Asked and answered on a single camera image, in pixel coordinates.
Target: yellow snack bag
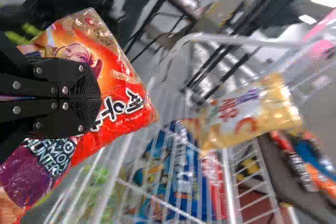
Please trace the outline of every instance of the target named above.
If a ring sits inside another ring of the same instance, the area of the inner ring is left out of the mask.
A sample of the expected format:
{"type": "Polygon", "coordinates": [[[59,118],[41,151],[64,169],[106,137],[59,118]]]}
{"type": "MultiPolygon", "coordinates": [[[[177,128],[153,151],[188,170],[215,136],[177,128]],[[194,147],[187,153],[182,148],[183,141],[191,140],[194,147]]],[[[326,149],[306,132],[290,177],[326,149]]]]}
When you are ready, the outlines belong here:
{"type": "Polygon", "coordinates": [[[265,132],[302,126],[280,74],[271,74],[211,102],[201,110],[201,149],[233,147],[265,132]]]}

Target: chip bag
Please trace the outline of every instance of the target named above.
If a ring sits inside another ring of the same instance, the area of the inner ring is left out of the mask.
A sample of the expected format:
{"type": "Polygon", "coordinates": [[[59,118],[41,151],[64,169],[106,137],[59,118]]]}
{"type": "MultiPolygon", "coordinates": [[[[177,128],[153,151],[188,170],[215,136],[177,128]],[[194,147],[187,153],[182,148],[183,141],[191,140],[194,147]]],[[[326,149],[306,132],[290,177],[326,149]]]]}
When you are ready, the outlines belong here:
{"type": "Polygon", "coordinates": [[[18,48],[27,57],[59,57],[86,63],[98,79],[103,106],[91,132],[80,138],[72,166],[116,137],[157,120],[139,76],[94,9],[56,21],[34,42],[18,48]]]}
{"type": "MultiPolygon", "coordinates": [[[[209,202],[209,194],[212,193],[214,184],[219,184],[218,176],[216,180],[210,178],[212,165],[210,162],[200,160],[197,151],[167,133],[167,131],[174,132],[186,143],[192,143],[197,147],[195,135],[186,130],[187,127],[192,129],[194,125],[195,120],[182,119],[164,126],[157,138],[154,138],[147,146],[142,160],[135,164],[137,170],[133,183],[184,212],[188,212],[188,201],[190,201],[189,214],[193,217],[200,214],[199,218],[204,221],[222,219],[223,216],[216,216],[214,210],[217,198],[214,197],[209,202]]],[[[156,222],[165,222],[163,219],[164,205],[146,196],[139,204],[139,211],[135,209],[127,214],[133,216],[134,222],[131,223],[147,223],[151,218],[156,222]]],[[[174,210],[167,209],[166,220],[173,218],[186,219],[183,215],[177,217],[174,210]]]]}
{"type": "Polygon", "coordinates": [[[298,109],[279,74],[243,86],[211,102],[201,110],[201,149],[233,147],[243,141],[278,129],[302,126],[298,109]]]}
{"type": "Polygon", "coordinates": [[[59,57],[88,64],[103,99],[90,132],[62,139],[22,139],[0,164],[1,187],[10,200],[24,208],[45,197],[72,166],[158,117],[139,76],[92,8],[56,21],[33,44],[18,49],[26,58],[59,57]]]}

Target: anime character illustration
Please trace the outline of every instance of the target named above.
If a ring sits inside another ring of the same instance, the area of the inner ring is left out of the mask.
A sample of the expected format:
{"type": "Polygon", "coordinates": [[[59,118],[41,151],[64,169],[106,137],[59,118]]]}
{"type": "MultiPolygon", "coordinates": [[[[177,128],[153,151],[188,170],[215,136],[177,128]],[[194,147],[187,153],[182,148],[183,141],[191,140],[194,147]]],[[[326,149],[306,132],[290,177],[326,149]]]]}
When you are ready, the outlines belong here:
{"type": "Polygon", "coordinates": [[[54,55],[57,58],[87,63],[91,67],[96,79],[98,79],[103,67],[103,62],[100,59],[97,59],[97,57],[90,52],[89,49],[80,43],[73,43],[57,48],[54,55]]]}
{"type": "Polygon", "coordinates": [[[98,59],[93,52],[80,43],[73,43],[63,47],[47,46],[46,51],[39,49],[36,45],[31,45],[30,47],[19,46],[18,48],[28,59],[48,56],[87,63],[96,79],[98,79],[103,67],[102,60],[98,59]]]}

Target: pink object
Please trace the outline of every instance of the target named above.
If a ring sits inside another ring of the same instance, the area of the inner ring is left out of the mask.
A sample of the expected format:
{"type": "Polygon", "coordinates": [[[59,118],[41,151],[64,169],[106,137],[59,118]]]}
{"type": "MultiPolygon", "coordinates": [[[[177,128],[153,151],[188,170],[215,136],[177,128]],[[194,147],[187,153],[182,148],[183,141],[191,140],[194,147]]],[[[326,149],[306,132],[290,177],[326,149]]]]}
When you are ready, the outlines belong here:
{"type": "MultiPolygon", "coordinates": [[[[336,9],[329,13],[322,21],[318,22],[318,24],[314,26],[314,28],[311,29],[310,32],[307,33],[302,41],[311,39],[313,36],[322,31],[328,25],[328,23],[333,20],[336,20],[336,9]]],[[[333,50],[332,48],[334,48],[334,44],[331,41],[327,39],[322,39],[312,47],[309,54],[312,59],[325,60],[328,59],[333,52],[335,52],[335,50],[333,50]]]]}

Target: purple snack bag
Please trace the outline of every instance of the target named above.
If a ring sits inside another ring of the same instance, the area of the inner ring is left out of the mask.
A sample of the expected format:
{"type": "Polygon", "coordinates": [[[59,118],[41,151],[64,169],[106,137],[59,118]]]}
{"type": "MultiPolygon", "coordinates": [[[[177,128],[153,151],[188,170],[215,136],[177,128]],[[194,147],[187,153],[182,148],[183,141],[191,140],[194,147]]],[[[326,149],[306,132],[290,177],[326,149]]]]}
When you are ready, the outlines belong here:
{"type": "Polygon", "coordinates": [[[44,197],[71,164],[75,137],[38,140],[26,138],[0,165],[0,182],[18,206],[30,206],[44,197]]]}

